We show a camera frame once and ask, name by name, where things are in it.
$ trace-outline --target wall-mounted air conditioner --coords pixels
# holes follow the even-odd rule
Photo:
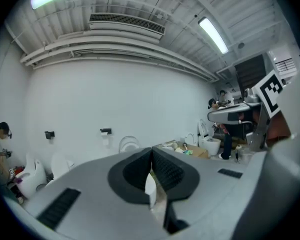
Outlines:
[[[160,40],[166,28],[153,21],[120,13],[92,13],[88,22],[91,30],[118,30],[138,33]]]

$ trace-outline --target air conditioning vent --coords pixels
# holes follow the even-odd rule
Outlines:
[[[144,29],[157,32],[161,35],[165,34],[166,28],[153,21],[146,20],[139,17],[129,16],[118,13],[93,13],[90,15],[89,24],[92,23],[122,23],[135,27],[142,27]]]

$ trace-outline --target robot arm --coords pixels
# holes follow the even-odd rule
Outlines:
[[[276,99],[282,90],[282,83],[273,70],[252,89],[246,90],[243,103],[209,112],[208,120],[226,127],[249,124],[249,131],[245,135],[249,149],[255,152],[264,151],[270,120],[280,111]],[[254,121],[253,113],[258,114],[258,122]]]

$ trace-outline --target toilet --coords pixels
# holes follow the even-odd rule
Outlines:
[[[199,137],[199,147],[208,150],[208,156],[216,156],[218,154],[221,140],[217,138],[212,138],[209,135],[209,131],[202,119],[198,123],[200,137]]]
[[[51,171],[53,173],[53,180],[51,180],[47,184],[47,186],[52,184],[52,182],[54,182],[57,178],[69,172],[70,167],[73,165],[74,163],[72,161],[67,160],[64,155],[60,153],[53,154],[51,160]]]
[[[26,166],[24,170],[16,175],[22,181],[16,186],[24,197],[30,199],[36,192],[37,188],[47,183],[46,173],[42,163],[34,158],[32,154],[27,153]]]

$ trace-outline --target toilet paper holder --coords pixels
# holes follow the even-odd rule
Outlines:
[[[111,128],[102,128],[100,129],[101,133],[107,133],[107,135],[112,134],[112,129]]]
[[[47,140],[51,140],[55,137],[55,132],[54,131],[45,131],[45,138]]]

